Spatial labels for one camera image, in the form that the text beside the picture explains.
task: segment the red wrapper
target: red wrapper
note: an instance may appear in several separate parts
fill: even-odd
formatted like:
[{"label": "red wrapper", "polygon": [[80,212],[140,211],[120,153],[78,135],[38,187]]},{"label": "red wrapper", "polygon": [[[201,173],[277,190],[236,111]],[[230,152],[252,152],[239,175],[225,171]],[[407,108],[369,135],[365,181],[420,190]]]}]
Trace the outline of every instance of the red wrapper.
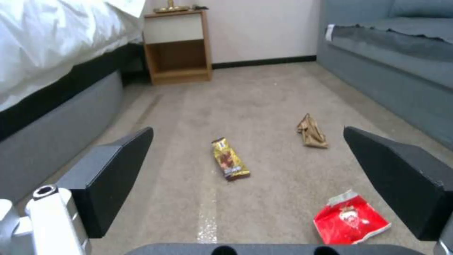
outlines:
[{"label": "red wrapper", "polygon": [[313,221],[324,243],[332,245],[357,244],[391,226],[365,199],[351,190],[329,199]]}]

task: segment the trash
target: trash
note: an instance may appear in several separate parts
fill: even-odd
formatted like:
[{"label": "trash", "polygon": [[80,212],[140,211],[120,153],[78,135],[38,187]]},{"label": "trash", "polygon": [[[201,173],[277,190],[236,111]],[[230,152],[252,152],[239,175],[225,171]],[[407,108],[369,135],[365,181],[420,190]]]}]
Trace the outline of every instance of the trash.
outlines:
[{"label": "trash", "polygon": [[313,222],[324,243],[329,245],[357,244],[391,226],[352,190],[329,199]]},{"label": "trash", "polygon": [[302,134],[302,139],[305,146],[328,148],[326,136],[318,128],[316,121],[309,113],[297,125],[297,132]]},{"label": "trash", "polygon": [[224,137],[213,141],[212,146],[214,147],[214,157],[227,180],[234,181],[250,176],[250,171],[242,163]]}]

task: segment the crumpled brown paper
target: crumpled brown paper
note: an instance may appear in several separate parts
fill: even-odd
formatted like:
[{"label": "crumpled brown paper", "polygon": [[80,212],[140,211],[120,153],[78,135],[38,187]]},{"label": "crumpled brown paper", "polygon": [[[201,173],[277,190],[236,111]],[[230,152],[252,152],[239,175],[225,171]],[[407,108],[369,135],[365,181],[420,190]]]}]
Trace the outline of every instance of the crumpled brown paper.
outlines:
[{"label": "crumpled brown paper", "polygon": [[302,134],[305,146],[317,148],[329,147],[326,136],[321,132],[318,124],[309,113],[307,113],[299,125],[297,125],[297,132]]}]

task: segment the bed frame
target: bed frame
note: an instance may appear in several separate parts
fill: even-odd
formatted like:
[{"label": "bed frame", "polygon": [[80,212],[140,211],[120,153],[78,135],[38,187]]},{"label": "bed frame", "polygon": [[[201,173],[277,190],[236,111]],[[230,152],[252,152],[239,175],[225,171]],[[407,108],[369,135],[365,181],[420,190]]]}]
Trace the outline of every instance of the bed frame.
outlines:
[{"label": "bed frame", "polygon": [[125,45],[2,112],[0,197],[19,202],[102,134],[121,104],[119,69],[137,57],[143,46]]},{"label": "bed frame", "polygon": [[99,136],[120,107],[115,71],[0,143],[0,194],[14,203]]}]

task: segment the white duvet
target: white duvet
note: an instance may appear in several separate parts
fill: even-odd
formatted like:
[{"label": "white duvet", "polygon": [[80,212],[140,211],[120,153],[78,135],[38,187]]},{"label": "white duvet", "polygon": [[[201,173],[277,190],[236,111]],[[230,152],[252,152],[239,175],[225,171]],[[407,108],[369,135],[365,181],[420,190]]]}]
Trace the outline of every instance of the white duvet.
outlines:
[{"label": "white duvet", "polygon": [[145,0],[0,0],[0,111],[141,39]]}]

